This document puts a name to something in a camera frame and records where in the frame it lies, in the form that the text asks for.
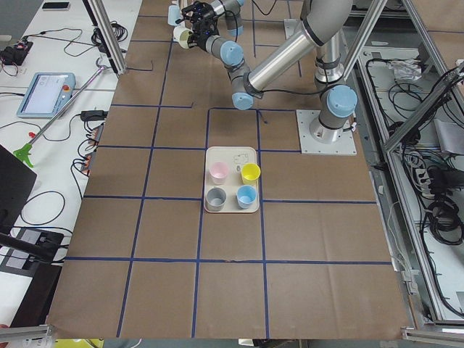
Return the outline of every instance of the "yellow object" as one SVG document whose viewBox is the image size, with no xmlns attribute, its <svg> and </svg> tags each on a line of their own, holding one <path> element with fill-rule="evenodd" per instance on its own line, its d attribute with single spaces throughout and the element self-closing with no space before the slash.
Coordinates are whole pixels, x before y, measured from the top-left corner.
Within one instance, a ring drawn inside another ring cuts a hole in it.
<svg viewBox="0 0 464 348">
<path fill-rule="evenodd" d="M 245 185 L 254 185 L 260 178 L 261 169 L 254 163 L 246 163 L 241 169 L 241 180 Z"/>
<path fill-rule="evenodd" d="M 103 339 L 57 339 L 54 348 L 103 348 Z"/>
</svg>

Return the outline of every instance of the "green plastic object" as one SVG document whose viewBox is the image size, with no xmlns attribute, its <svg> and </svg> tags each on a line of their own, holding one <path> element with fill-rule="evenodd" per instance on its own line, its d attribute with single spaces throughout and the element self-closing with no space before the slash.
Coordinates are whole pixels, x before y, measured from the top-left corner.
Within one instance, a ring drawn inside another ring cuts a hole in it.
<svg viewBox="0 0 464 348">
<path fill-rule="evenodd" d="M 32 165 L 32 163 L 30 163 L 30 160 L 29 160 L 29 155 L 30 155 L 29 151 L 31 149 L 32 149 L 32 144 L 27 143 L 21 149 L 13 151 L 13 155 L 16 156 L 16 158 L 18 158 L 19 161 L 25 162 L 26 165 L 32 168 L 34 166 Z"/>
</svg>

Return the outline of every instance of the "white mounting plate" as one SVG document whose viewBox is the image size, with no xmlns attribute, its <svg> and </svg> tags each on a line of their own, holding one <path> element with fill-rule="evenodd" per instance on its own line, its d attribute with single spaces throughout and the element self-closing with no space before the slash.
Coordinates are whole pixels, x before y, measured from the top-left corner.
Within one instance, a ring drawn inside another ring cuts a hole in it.
<svg viewBox="0 0 464 348">
<path fill-rule="evenodd" d="M 330 145 L 322 144 L 315 140 L 310 134 L 310 123 L 317 116 L 320 110 L 297 110 L 299 144 L 302 148 L 302 154 L 330 154 L 341 156 L 355 156 L 356 146 L 352 132 L 343 132 L 341 138 Z"/>
<path fill-rule="evenodd" d="M 283 20 L 283 26 L 285 27 L 285 39 L 293 35 L 295 28 L 300 22 L 301 20 L 289 20 L 289 19 Z"/>
</svg>

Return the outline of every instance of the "gray cup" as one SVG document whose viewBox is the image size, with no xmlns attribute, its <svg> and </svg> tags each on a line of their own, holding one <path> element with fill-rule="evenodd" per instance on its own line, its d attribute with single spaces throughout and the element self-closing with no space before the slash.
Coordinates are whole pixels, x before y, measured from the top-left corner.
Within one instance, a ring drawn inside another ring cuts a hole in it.
<svg viewBox="0 0 464 348">
<path fill-rule="evenodd" d="M 219 212 L 224 208 L 227 194 L 219 187 L 211 188 L 206 194 L 206 207 L 210 212 Z"/>
</svg>

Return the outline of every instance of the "tray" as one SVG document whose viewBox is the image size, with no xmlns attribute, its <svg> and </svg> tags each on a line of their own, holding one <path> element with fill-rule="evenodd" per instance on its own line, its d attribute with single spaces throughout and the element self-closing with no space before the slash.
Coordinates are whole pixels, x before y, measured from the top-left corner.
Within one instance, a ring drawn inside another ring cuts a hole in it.
<svg viewBox="0 0 464 348">
<path fill-rule="evenodd" d="M 210 165 L 214 162 L 225 162 L 229 166 L 229 175 L 223 185 L 216 185 L 210 177 Z M 242 209 L 237 202 L 237 190 L 243 186 L 241 181 L 241 168 L 246 163 L 256 163 L 256 151 L 252 147 L 234 146 L 214 146 L 206 151 L 205 171 L 204 171 L 204 209 L 210 213 L 241 213 L 249 214 L 256 212 L 260 208 L 259 181 L 254 184 L 257 198 L 248 209 Z M 211 212 L 207 209 L 206 194 L 213 187 L 221 187 L 227 193 L 224 208 L 219 212 Z"/>
</svg>

